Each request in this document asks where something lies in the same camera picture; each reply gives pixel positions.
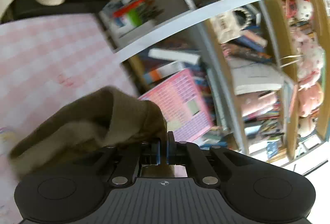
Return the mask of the brown velvet garment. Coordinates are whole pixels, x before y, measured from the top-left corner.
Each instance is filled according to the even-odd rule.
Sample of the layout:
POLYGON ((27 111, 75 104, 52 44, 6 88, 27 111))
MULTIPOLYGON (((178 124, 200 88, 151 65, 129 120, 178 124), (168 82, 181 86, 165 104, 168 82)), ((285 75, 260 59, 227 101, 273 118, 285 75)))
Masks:
POLYGON ((166 134, 166 121, 155 103, 103 87, 62 107, 20 141, 8 160, 21 179, 106 146, 162 139, 166 134))

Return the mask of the pink learning tablet toy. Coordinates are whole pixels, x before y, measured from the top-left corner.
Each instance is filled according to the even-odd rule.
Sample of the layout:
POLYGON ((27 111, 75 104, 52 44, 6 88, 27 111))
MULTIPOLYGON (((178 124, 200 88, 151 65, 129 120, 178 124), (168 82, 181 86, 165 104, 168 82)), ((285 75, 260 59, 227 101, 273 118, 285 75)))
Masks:
POLYGON ((209 110, 190 69, 177 72, 139 97, 161 110, 176 141, 193 142, 213 127, 209 110))

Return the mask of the white wooden bookshelf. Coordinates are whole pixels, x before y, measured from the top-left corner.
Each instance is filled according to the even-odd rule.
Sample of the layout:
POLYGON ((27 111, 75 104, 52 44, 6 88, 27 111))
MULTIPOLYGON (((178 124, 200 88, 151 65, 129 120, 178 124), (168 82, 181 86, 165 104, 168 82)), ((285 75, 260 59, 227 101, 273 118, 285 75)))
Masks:
POLYGON ((137 28, 136 34, 114 51, 117 62, 124 62, 176 33, 182 31, 190 33, 195 39, 203 60, 213 72, 214 84, 218 87, 224 100, 224 108, 227 110, 225 116, 228 124, 234 132, 239 149, 244 154, 249 154, 250 151, 236 97, 242 92, 242 84, 249 81, 253 83, 269 82, 275 73, 282 78, 296 78, 294 68, 284 68, 279 62, 271 65, 266 71, 262 71, 260 63, 253 64, 247 60, 226 60, 224 57, 222 49, 217 43, 210 18, 252 3, 256 3, 261 9, 275 58, 279 60, 280 54, 289 47, 287 41, 280 41, 280 38, 284 37, 284 33, 288 31, 287 28, 280 29, 285 22, 275 18, 283 13, 279 0, 220 0, 201 8, 197 7, 193 0, 169 0, 165 3, 165 13, 176 11, 175 16, 149 30, 137 28))

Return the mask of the cream quilted pearl handbag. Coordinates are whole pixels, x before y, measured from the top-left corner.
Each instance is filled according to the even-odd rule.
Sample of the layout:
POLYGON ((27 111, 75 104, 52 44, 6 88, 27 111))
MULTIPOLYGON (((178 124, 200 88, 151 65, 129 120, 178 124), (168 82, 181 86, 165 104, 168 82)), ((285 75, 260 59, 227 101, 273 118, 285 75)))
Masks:
POLYGON ((252 22, 252 14, 243 7, 218 14, 209 19, 219 44, 225 44, 241 37, 242 31, 252 22), (242 12, 245 19, 239 24, 235 12, 242 12))

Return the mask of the pink checkered table mat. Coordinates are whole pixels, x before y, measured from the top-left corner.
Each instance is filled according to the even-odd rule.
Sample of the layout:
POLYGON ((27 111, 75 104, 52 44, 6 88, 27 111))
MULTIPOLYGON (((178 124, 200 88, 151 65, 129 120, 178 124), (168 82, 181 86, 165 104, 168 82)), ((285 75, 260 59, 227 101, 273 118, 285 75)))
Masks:
POLYGON ((92 14, 1 26, 1 223, 19 223, 9 151, 60 108, 104 86, 137 89, 92 14))

